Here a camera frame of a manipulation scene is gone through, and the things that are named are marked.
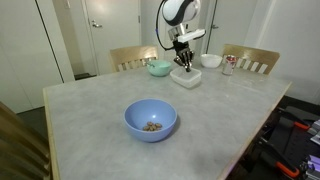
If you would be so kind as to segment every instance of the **light blue bowl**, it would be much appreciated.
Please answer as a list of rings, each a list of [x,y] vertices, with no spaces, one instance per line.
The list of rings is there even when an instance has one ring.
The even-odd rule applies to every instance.
[[[170,72],[171,63],[165,60],[151,60],[148,62],[147,68],[149,73],[154,76],[166,76]]]
[[[176,110],[167,102],[158,99],[143,99],[131,104],[124,113],[129,133],[145,142],[160,141],[172,131],[176,120]],[[160,123],[159,131],[143,131],[147,122]]]

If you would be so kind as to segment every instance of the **cereal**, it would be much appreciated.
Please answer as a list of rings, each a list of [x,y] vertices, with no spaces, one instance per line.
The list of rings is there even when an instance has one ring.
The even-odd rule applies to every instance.
[[[160,123],[147,122],[147,125],[143,127],[143,131],[160,131],[162,125]]]
[[[144,127],[143,127],[143,130],[144,130],[144,131],[148,131],[149,129],[150,129],[149,126],[144,126]]]
[[[157,126],[157,128],[162,128],[162,125],[160,123],[156,123],[155,125]]]

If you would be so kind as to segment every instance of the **chair back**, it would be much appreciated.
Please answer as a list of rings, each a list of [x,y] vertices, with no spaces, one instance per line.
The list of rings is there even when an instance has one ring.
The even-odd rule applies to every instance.
[[[222,55],[223,57],[226,55],[236,56],[239,58],[237,67],[263,74],[269,74],[280,57],[278,52],[232,44],[224,45]]]
[[[158,59],[157,46],[131,46],[110,50],[115,71],[146,66],[146,61]]]
[[[8,179],[40,180],[50,179],[50,169],[48,141],[0,102],[0,170]]]

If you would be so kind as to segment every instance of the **door handle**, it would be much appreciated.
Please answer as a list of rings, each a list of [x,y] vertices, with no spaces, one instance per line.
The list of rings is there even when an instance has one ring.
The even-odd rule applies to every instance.
[[[102,28],[102,25],[97,24],[95,20],[92,20],[91,22],[92,22],[92,27],[94,27],[94,28]]]
[[[219,26],[216,26],[215,24],[213,24],[213,25],[211,26],[211,28],[212,28],[212,29],[218,29]]]

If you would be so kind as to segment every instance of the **green bowl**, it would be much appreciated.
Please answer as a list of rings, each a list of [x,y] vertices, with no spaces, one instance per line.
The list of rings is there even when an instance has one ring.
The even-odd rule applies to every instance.
[[[171,63],[165,60],[151,60],[147,64],[150,74],[153,76],[166,76],[171,69]]]

